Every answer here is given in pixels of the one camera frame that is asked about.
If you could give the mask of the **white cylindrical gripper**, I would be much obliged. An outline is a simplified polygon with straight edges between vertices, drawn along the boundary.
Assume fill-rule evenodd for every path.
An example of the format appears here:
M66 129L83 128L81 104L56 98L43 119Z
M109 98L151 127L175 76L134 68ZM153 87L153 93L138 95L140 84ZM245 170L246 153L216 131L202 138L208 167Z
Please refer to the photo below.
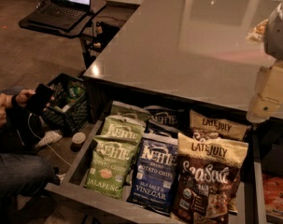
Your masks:
M249 103L246 118L251 123L262 123L272 117L283 104L282 60L276 60L270 67L260 68L256 92Z

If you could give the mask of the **person's right hand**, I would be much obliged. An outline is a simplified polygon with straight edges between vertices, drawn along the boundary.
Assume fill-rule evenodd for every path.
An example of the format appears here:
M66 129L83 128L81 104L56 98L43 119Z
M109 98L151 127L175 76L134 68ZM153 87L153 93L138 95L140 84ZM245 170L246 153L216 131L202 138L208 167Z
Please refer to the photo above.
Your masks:
M14 107L26 107L33 95L35 95L35 90L21 90L17 95L12 96L11 103Z

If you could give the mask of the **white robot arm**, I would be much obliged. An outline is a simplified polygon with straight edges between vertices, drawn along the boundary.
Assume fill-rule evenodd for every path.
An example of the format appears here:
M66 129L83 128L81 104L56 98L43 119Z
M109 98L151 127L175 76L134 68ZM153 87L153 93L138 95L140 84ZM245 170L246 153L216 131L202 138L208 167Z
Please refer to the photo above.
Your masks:
M262 123L275 116L283 105L283 1L248 33L246 41L263 43L264 52L275 59L270 67L260 68L248 106L247 120Z

